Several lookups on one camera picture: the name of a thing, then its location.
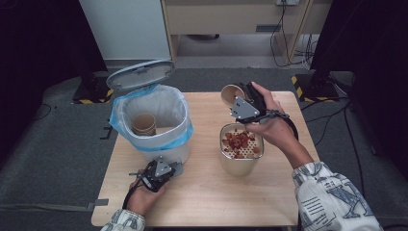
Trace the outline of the white pedal trash bin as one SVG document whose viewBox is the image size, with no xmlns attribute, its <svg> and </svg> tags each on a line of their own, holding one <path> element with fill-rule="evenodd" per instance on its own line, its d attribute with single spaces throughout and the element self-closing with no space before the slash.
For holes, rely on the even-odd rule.
<svg viewBox="0 0 408 231">
<path fill-rule="evenodd" d="M 110 124 L 148 162 L 161 159 L 183 173 L 193 133 L 185 95 L 163 80 L 174 71 L 169 60 L 150 61 L 120 69 L 107 86 L 124 94 L 115 99 Z"/>
</svg>

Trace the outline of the steel container with strainer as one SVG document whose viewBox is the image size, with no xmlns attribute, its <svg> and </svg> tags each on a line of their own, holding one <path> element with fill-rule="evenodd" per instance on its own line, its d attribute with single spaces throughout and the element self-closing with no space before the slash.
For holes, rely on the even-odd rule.
<svg viewBox="0 0 408 231">
<path fill-rule="evenodd" d="M 245 130 L 245 127 L 243 124 L 240 123 L 230 123 L 224 125 L 219 133 L 219 139 L 220 139 L 220 150 L 221 150 L 221 138 L 222 136 L 227 133 L 227 132 L 232 132 L 234 129 L 238 130 Z M 221 150 L 221 165 L 224 168 L 225 171 L 228 173 L 234 175 L 234 176 L 245 176 L 249 174 L 254 166 L 257 164 L 258 160 L 263 156 L 264 154 L 264 140 L 261 136 L 256 135 L 256 138 L 261 145 L 261 155 L 258 158 L 255 159 L 232 159 L 231 157 L 228 157 L 222 150 Z"/>
</svg>

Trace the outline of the black striped stand base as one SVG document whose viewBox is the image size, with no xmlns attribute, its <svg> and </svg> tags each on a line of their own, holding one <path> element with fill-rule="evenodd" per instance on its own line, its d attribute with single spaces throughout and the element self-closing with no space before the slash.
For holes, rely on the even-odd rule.
<svg viewBox="0 0 408 231">
<path fill-rule="evenodd" d="M 301 102 L 339 100 L 339 94 L 331 81 L 316 78 L 313 74 L 295 74 L 291 80 Z"/>
<path fill-rule="evenodd" d="M 73 104 L 96 104 L 108 103 L 114 93 L 112 89 L 107 86 L 106 77 L 95 77 L 94 84 L 87 86 L 81 82 L 78 89 L 72 97 Z"/>
</svg>

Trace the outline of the brown paper cup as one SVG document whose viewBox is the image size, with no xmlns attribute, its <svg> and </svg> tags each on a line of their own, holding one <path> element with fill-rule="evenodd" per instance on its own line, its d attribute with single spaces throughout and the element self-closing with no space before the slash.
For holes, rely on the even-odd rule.
<svg viewBox="0 0 408 231">
<path fill-rule="evenodd" d="M 132 122 L 132 131 L 138 136 L 156 135 L 156 118 L 152 114 L 139 114 Z"/>
<path fill-rule="evenodd" d="M 228 107 L 232 108 L 235 102 L 235 95 L 237 89 L 237 85 L 227 85 L 222 88 L 220 96 L 223 103 Z"/>
</svg>

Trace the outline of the black curtain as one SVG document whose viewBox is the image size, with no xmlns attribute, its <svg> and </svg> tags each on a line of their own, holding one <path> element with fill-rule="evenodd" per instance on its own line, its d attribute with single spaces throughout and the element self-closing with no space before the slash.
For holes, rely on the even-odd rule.
<svg viewBox="0 0 408 231">
<path fill-rule="evenodd" d="M 408 0 L 333 0 L 312 69 L 355 75 L 371 144 L 408 180 Z"/>
<path fill-rule="evenodd" d="M 49 87 L 106 69 L 80 0 L 0 0 L 0 168 Z"/>
</svg>

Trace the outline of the blue bin liner bag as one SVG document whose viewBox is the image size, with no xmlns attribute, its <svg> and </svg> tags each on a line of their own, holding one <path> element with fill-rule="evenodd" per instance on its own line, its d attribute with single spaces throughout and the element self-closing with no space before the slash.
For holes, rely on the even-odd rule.
<svg viewBox="0 0 408 231">
<path fill-rule="evenodd" d="M 132 123 L 140 114 L 152 114 L 158 128 L 170 130 L 152 137 L 137 136 Z M 161 151 L 184 145 L 193 133 L 190 109 L 177 88 L 155 84 L 119 96 L 113 104 L 110 124 L 140 151 Z"/>
</svg>

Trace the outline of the person's left hand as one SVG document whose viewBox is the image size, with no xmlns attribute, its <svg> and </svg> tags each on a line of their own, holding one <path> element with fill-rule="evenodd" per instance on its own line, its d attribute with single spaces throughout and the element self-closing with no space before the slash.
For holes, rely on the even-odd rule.
<svg viewBox="0 0 408 231">
<path fill-rule="evenodd" d="M 126 209 L 145 216 L 154 203 L 166 192 L 168 183 L 165 183 L 157 192 L 151 192 L 146 187 L 137 188 L 130 196 Z"/>
</svg>

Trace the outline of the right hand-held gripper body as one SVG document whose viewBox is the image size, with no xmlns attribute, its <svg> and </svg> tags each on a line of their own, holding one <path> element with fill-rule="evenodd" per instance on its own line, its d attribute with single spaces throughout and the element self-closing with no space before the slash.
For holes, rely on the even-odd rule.
<svg viewBox="0 0 408 231">
<path fill-rule="evenodd" d="M 243 89 L 243 83 L 238 83 L 237 85 Z M 255 90 L 255 94 L 256 98 L 254 100 L 247 100 L 239 96 L 235 98 L 230 115 L 234 117 L 237 122 L 242 124 L 253 122 L 263 123 L 268 118 L 290 118 L 287 114 L 282 114 L 279 110 L 269 110 L 264 97 L 257 90 Z"/>
</svg>

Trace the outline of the pile of red food scraps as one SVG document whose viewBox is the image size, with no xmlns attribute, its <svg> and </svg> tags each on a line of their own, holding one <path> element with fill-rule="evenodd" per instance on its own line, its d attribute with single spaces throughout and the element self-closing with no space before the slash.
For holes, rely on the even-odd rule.
<svg viewBox="0 0 408 231">
<path fill-rule="evenodd" d="M 232 159 L 255 159 L 261 155 L 261 145 L 256 135 L 238 129 L 222 136 L 221 150 Z"/>
</svg>

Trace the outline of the grey tape strip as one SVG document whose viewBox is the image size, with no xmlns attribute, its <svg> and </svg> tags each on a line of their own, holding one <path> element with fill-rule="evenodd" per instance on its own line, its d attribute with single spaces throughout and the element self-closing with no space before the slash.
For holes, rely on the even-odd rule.
<svg viewBox="0 0 408 231">
<path fill-rule="evenodd" d="M 109 204 L 108 198 L 95 199 L 93 202 L 89 202 L 86 205 L 86 208 L 90 211 L 93 211 L 96 207 L 107 206 L 108 204 Z"/>
</svg>

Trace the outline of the person's right hand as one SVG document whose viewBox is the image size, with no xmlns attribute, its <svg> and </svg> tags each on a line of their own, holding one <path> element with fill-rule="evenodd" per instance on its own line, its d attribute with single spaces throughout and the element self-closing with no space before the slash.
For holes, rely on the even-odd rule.
<svg viewBox="0 0 408 231">
<path fill-rule="evenodd" d="M 252 82 L 252 87 L 264 97 L 268 110 L 277 110 L 280 113 L 284 112 L 280 104 L 274 101 L 269 90 L 255 82 Z M 263 123 L 246 124 L 245 129 L 263 137 L 266 141 L 278 147 L 282 152 L 290 152 L 300 146 L 290 125 L 280 117 L 269 118 Z"/>
</svg>

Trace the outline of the light wooden desk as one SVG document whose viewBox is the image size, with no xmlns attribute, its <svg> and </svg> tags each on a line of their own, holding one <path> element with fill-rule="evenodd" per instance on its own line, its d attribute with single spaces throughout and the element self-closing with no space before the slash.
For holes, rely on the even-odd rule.
<svg viewBox="0 0 408 231">
<path fill-rule="evenodd" d="M 333 0 L 300 0 L 276 6 L 276 0 L 161 0 L 170 54 L 180 35 L 273 33 L 283 62 L 293 61 L 303 35 L 321 32 Z"/>
</svg>

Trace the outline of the white cabinet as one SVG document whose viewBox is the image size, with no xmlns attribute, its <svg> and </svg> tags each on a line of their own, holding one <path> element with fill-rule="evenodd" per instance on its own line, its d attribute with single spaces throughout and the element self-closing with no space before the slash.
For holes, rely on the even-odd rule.
<svg viewBox="0 0 408 231">
<path fill-rule="evenodd" d="M 161 0 L 80 0 L 105 61 L 169 59 Z"/>
</svg>

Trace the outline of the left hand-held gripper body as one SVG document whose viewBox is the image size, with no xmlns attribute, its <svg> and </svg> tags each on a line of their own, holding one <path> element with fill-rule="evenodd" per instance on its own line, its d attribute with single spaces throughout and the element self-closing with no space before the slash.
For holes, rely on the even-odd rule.
<svg viewBox="0 0 408 231">
<path fill-rule="evenodd" d="M 131 188 L 133 192 L 140 183 L 153 193 L 156 193 L 170 177 L 171 167 L 177 167 L 177 163 L 173 162 L 169 164 L 163 157 L 154 159 L 147 164 L 145 169 L 139 169 L 137 172 L 131 172 L 131 175 L 136 176 L 138 181 L 134 187 Z"/>
</svg>

